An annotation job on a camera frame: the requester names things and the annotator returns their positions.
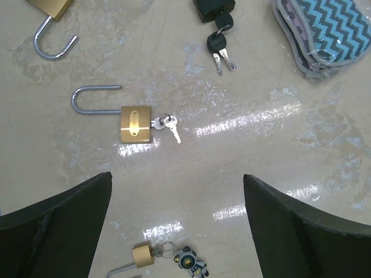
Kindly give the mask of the black padlock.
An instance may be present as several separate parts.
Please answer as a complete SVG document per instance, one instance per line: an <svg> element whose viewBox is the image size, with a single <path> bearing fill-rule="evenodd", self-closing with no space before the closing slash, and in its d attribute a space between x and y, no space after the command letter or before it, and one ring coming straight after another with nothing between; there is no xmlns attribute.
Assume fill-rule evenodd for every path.
<svg viewBox="0 0 371 278"><path fill-rule="evenodd" d="M230 13L235 8L235 0L193 0L202 23L215 20L221 13Z"/></svg>

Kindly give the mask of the small brass padlock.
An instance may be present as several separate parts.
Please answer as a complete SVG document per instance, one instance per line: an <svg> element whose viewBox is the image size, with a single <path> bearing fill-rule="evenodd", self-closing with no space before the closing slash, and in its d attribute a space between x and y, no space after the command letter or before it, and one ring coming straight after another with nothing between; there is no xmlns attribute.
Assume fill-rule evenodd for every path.
<svg viewBox="0 0 371 278"><path fill-rule="evenodd" d="M132 248L133 262L129 264L124 264L117 268L111 269L107 274L106 278L111 277L112 275L123 272L133 268L143 268L146 266L153 265L155 259L152 255L152 248L149 244L141 244Z"/></svg>

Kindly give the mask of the black-headed key bunch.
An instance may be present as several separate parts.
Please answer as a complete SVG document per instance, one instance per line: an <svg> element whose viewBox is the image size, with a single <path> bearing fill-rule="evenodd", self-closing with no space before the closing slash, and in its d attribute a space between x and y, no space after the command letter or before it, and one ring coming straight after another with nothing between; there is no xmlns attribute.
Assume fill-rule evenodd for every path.
<svg viewBox="0 0 371 278"><path fill-rule="evenodd" d="M234 26L234 20L229 13L223 12L216 16L215 24L217 27L217 31L208 36L206 40L206 47L209 53L213 55L218 75L222 76L223 71L221 68L221 58L226 61L231 71L235 71L237 69L236 65L230 60L228 56L226 49L227 40L225 35L223 34L224 31L232 29L232 27Z"/></svg>

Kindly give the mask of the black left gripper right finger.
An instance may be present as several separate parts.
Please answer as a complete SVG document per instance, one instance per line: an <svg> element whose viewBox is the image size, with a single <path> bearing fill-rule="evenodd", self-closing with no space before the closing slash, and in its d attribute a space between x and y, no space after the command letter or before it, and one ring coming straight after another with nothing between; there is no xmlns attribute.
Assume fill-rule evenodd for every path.
<svg viewBox="0 0 371 278"><path fill-rule="evenodd" d="M244 175L263 277L370 277L370 226L326 213Z"/></svg>

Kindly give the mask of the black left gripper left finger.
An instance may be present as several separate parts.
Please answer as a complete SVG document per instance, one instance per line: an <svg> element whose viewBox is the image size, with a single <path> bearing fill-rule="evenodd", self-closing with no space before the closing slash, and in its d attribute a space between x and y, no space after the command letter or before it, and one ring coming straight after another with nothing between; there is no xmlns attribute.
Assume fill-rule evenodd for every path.
<svg viewBox="0 0 371 278"><path fill-rule="evenodd" d="M1 216L1 277L88 277L112 174Z"/></svg>

